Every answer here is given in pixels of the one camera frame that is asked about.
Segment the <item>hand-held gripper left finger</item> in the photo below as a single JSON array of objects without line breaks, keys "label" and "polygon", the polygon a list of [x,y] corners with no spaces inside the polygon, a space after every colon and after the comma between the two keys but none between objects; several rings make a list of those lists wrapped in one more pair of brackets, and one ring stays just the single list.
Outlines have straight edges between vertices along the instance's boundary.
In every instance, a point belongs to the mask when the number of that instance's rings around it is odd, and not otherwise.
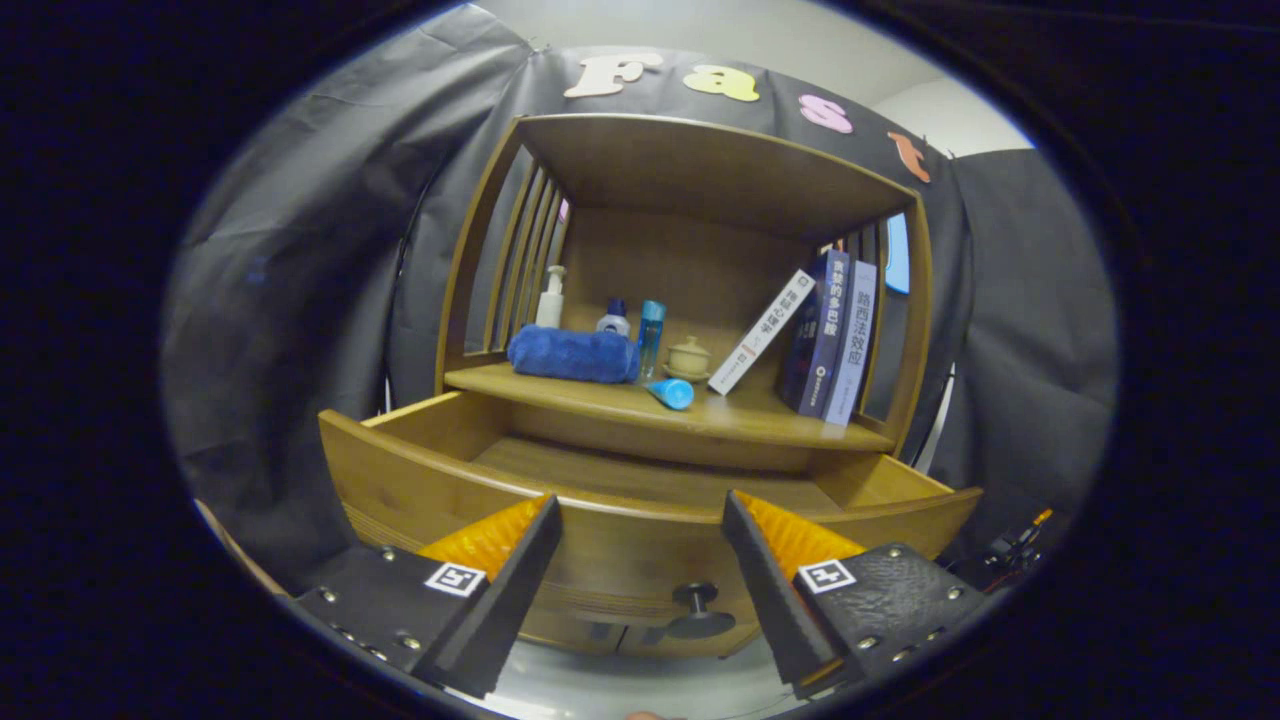
[{"label": "hand-held gripper left finger", "polygon": [[297,601],[384,664],[481,698],[497,688],[562,534],[558,498],[540,495],[416,551],[352,553]]}]

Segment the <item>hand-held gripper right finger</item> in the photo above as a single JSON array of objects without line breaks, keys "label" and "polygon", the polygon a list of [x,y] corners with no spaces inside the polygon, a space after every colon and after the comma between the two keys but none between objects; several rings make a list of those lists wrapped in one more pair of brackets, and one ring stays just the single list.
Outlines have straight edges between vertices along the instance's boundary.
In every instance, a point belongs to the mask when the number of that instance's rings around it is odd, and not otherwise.
[{"label": "hand-held gripper right finger", "polygon": [[904,674],[989,602],[906,544],[867,547],[736,489],[722,533],[780,679],[800,700]]}]

